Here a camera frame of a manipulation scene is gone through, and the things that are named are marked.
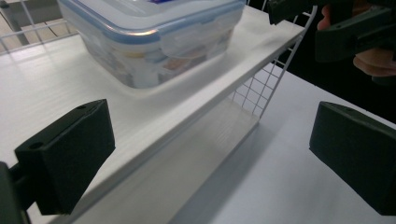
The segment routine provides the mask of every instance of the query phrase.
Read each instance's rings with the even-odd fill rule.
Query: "food inside container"
[[[123,84],[151,88],[224,52],[241,0],[58,0],[88,52]]]

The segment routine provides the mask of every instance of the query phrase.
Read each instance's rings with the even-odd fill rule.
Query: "white surface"
[[[258,121],[258,117],[226,99],[90,210],[71,220],[73,223],[168,223]]]
[[[357,108],[283,76],[258,128],[171,223],[396,223],[396,217],[381,217],[309,150],[320,101]]]
[[[145,91],[127,88],[110,76],[79,36],[2,55],[0,158],[12,166],[13,150],[24,140],[77,105],[107,98],[117,148],[84,196],[81,204],[88,206],[164,140],[271,62],[302,30],[287,22],[271,26],[266,14],[246,7],[225,54]],[[35,209],[30,214],[36,223],[47,219]]]

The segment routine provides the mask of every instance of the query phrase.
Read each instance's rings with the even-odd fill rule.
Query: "white wire grid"
[[[56,0],[0,0],[0,52],[77,33],[60,13]]]
[[[267,0],[263,1],[261,11],[266,11]],[[296,43],[290,46],[283,54],[274,59],[271,63],[264,66],[254,77],[251,77],[242,86],[236,89],[229,98],[241,105],[246,111],[262,118],[265,109],[269,105],[274,95],[280,79],[287,71],[291,59],[299,47],[306,30],[315,17],[317,8],[313,7],[310,11],[293,18],[292,23],[304,27],[303,33],[299,36]]]
[[[56,0],[46,0],[56,4]],[[73,26],[62,19],[60,12],[52,12],[55,14],[54,18],[58,18],[56,21],[44,21],[40,13],[37,17],[37,9],[34,2],[46,2],[43,0],[0,0],[0,12],[6,21],[6,25],[9,26],[9,32],[2,34],[0,33],[0,52],[10,52],[14,49],[32,44],[42,44],[53,39],[65,37],[68,35],[74,35],[77,31]],[[251,1],[251,4],[255,4],[257,7],[258,2]],[[262,3],[261,11],[266,11],[267,0]],[[13,8],[18,8],[27,18],[27,26],[21,27],[18,24],[15,11]],[[316,8],[303,13],[300,16],[295,17],[291,22],[299,23],[305,30],[308,28],[312,20],[314,19]],[[268,106],[276,87],[286,72],[295,51],[297,50],[301,40],[304,37],[304,33],[299,36],[297,42],[288,48],[284,54],[274,59],[271,63],[264,66],[254,77],[251,77],[242,86],[237,88],[229,98],[233,99],[237,104],[241,105],[248,112],[262,117],[265,108]]]

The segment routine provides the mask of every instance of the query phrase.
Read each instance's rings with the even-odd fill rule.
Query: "wire rack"
[[[75,35],[56,0],[0,0],[0,53]]]
[[[247,1],[247,5],[266,11],[267,0]],[[56,0],[0,0],[0,12],[0,19],[3,19],[0,23],[0,53],[9,53],[25,46],[43,44],[77,33],[76,29],[62,18]],[[315,13],[316,8],[313,7],[290,22],[303,26],[306,30]],[[229,98],[261,118],[304,33],[293,46],[264,66]]]
[[[262,1],[247,1],[247,5],[267,11],[267,0]],[[299,47],[307,28],[312,23],[317,12],[317,7],[304,12],[289,20],[294,24],[304,27],[303,33],[298,37],[298,40],[279,57],[275,58],[271,63],[264,66],[254,77],[251,77],[242,86],[236,89],[229,98],[241,105],[248,112],[262,118],[264,111],[274,95],[280,79],[287,71],[291,59],[293,58],[297,48]]]

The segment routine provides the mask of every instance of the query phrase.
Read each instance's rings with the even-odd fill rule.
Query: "white table surface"
[[[286,74],[257,130],[171,223],[396,223],[396,217],[380,216],[309,150],[320,101],[357,108]]]
[[[269,25],[265,13],[246,7],[224,54],[149,90],[120,84],[77,35],[0,55],[0,158],[12,166],[17,162],[13,150],[24,140],[76,106],[107,98],[117,149],[83,198],[93,202],[120,181],[117,175],[131,172],[218,104],[293,44],[302,30],[288,22]],[[30,212],[39,216],[34,208]]]

